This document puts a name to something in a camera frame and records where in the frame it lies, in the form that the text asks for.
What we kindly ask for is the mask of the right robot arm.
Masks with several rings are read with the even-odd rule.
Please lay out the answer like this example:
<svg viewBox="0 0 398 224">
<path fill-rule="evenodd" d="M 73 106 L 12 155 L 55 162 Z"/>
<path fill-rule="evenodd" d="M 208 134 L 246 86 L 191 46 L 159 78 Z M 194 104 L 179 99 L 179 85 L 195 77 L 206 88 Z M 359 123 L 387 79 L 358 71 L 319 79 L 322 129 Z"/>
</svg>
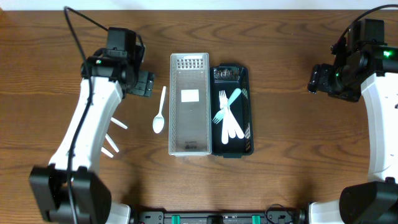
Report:
<svg viewBox="0 0 398 224">
<path fill-rule="evenodd" d="M 397 223 L 397 48 L 363 42 L 332 48 L 332 65 L 315 65 L 312 93 L 357 102 L 364 98 L 369 125 L 368 182 L 346 187 L 338 200 L 306 210 L 269 207 L 260 213 L 144 212 L 140 223 Z"/>
</svg>

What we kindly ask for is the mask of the white plastic fork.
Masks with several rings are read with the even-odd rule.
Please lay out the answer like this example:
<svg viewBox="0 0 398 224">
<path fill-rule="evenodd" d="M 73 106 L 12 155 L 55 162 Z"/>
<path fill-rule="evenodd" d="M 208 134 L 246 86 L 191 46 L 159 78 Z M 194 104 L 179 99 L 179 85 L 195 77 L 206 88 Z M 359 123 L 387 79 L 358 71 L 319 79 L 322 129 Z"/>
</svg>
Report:
<svg viewBox="0 0 398 224">
<path fill-rule="evenodd" d="M 222 104 L 222 110 L 224 112 L 223 116 L 223 126 L 222 126 L 222 133 L 221 133 L 221 142 L 226 145 L 228 143 L 228 100 L 226 97 L 226 93 L 224 90 L 220 91 L 220 103 Z"/>
<path fill-rule="evenodd" d="M 223 109 L 225 110 L 223 120 L 226 122 L 228 136 L 229 138 L 235 138 L 236 132 L 231 124 L 231 110 L 228 106 L 228 99 L 224 90 L 221 90 L 221 99 L 223 100 Z"/>
<path fill-rule="evenodd" d="M 236 136 L 239 139 L 243 139 L 245 137 L 243 130 L 241 129 L 239 123 L 236 121 L 236 118 L 234 117 L 231 110 L 229 111 L 229 113 L 230 113 L 230 117 L 231 117 L 231 125 L 236 133 Z"/>
</svg>

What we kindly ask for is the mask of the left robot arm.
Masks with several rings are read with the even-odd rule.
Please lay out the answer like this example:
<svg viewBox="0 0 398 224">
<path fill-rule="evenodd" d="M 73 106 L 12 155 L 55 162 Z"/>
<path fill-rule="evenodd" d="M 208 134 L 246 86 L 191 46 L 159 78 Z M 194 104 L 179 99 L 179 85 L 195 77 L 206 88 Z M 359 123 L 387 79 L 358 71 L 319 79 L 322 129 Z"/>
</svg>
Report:
<svg viewBox="0 0 398 224">
<path fill-rule="evenodd" d="M 132 223 L 130 206 L 114 202 L 97 175 L 116 108 L 126 94 L 150 97 L 155 75 L 141 60 L 91 56 L 81 68 L 80 96 L 67 133 L 47 167 L 29 182 L 42 218 L 54 223 Z"/>
</svg>

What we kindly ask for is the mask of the light blue plastic fork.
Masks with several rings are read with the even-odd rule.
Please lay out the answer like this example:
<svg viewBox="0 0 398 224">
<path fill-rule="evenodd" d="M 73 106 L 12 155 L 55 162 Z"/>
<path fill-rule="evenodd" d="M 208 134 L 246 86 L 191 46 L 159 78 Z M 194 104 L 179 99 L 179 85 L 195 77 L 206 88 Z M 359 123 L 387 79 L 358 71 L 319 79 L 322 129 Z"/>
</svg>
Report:
<svg viewBox="0 0 398 224">
<path fill-rule="evenodd" d="M 226 109 L 228 109 L 232 103 L 238 98 L 241 94 L 241 89 L 236 88 L 231 96 L 228 98 L 226 96 L 226 92 L 224 90 L 219 91 L 219 100 L 220 100 L 220 110 L 215 114 L 212 122 L 218 124 L 225 116 Z"/>
</svg>

